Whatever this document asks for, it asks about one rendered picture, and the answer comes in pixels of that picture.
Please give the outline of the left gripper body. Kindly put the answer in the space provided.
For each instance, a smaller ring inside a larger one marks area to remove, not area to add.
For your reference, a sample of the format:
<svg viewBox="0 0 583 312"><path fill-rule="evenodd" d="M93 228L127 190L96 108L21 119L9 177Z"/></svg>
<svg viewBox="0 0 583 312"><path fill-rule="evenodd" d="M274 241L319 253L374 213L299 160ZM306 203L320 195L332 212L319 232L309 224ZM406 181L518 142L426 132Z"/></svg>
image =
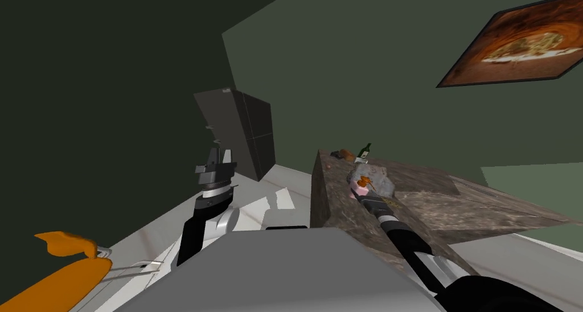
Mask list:
<svg viewBox="0 0 583 312"><path fill-rule="evenodd" d="M236 166L236 162L196 166L195 172L199 175L199 185L202 190L210 191L229 186Z"/></svg>

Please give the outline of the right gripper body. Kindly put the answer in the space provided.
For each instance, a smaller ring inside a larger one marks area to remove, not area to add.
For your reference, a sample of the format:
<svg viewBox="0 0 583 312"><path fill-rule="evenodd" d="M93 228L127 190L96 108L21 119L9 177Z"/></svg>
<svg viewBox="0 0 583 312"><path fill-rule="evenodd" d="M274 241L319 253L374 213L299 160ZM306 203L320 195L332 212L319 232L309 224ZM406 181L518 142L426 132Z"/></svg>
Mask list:
<svg viewBox="0 0 583 312"><path fill-rule="evenodd" d="M366 195L358 195L358 202L375 218L381 216L395 216L395 213L393 209L389 207L387 200L372 191L369 191Z"/></svg>

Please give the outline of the pink and orange object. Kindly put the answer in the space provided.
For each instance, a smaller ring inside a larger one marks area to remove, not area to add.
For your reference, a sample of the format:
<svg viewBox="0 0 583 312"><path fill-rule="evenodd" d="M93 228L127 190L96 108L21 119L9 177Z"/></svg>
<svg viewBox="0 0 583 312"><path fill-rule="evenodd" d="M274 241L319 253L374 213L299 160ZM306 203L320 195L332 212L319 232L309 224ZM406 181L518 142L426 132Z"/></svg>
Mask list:
<svg viewBox="0 0 583 312"><path fill-rule="evenodd" d="M367 195L370 191L375 191L375 188L372 186L372 181L367 176L350 176L349 180L350 185L350 194L349 197L355 199L354 193L357 193L359 196Z"/></svg>

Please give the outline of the grey crumpled sheet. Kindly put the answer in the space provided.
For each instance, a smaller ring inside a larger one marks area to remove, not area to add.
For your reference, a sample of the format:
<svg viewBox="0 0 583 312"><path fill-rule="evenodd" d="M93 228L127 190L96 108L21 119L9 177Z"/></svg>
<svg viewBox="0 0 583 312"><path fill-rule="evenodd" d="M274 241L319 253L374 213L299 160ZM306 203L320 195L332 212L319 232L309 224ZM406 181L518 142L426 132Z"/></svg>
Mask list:
<svg viewBox="0 0 583 312"><path fill-rule="evenodd" d="M387 169L385 167L357 163L353 170L351 170L347 175L346 179L348 185L348 180L352 175L369 177L372 181L372 186L375 188L375 191L372 192L385 198L393 197L395 186L388 178Z"/></svg>

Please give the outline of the dark grey fridge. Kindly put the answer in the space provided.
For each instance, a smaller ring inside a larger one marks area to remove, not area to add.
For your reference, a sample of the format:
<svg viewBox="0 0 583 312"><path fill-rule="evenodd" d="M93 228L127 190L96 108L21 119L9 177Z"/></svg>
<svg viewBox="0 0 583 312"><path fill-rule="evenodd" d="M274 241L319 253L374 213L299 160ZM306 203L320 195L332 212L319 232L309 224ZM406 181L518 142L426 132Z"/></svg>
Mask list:
<svg viewBox="0 0 583 312"><path fill-rule="evenodd" d="M218 145L232 151L236 172L259 182L276 163L270 104L235 88L199 92L194 99Z"/></svg>

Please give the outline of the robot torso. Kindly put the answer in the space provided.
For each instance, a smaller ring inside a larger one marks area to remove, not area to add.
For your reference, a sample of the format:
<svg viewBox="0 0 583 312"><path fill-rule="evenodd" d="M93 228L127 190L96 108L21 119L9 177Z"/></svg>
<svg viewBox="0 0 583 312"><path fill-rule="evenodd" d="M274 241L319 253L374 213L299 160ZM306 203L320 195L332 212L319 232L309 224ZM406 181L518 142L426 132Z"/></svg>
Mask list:
<svg viewBox="0 0 583 312"><path fill-rule="evenodd" d="M445 312L337 228L228 233L115 312Z"/></svg>

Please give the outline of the orange chair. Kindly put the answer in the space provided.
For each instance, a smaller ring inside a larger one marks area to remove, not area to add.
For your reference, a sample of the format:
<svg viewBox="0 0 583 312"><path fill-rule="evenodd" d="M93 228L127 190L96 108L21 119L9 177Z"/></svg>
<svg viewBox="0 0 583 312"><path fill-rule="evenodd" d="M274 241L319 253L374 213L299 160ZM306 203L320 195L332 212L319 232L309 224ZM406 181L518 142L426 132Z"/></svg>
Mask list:
<svg viewBox="0 0 583 312"><path fill-rule="evenodd" d="M52 231L35 237L46 242L47 252L57 257L84 254L85 258L68 264L0 305L0 312L70 312L95 287L103 282L159 273L163 261L141 260L115 270L109 258L111 248L72 233Z"/></svg>

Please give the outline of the framed brown food picture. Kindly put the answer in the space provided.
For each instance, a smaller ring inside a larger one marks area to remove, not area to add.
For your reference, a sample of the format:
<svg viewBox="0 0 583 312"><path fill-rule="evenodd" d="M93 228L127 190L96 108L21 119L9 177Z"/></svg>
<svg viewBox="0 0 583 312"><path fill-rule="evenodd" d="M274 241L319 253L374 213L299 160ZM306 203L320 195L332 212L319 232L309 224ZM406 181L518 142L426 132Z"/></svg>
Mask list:
<svg viewBox="0 0 583 312"><path fill-rule="evenodd" d="M437 85L553 80L583 62L583 0L543 0L502 10Z"/></svg>

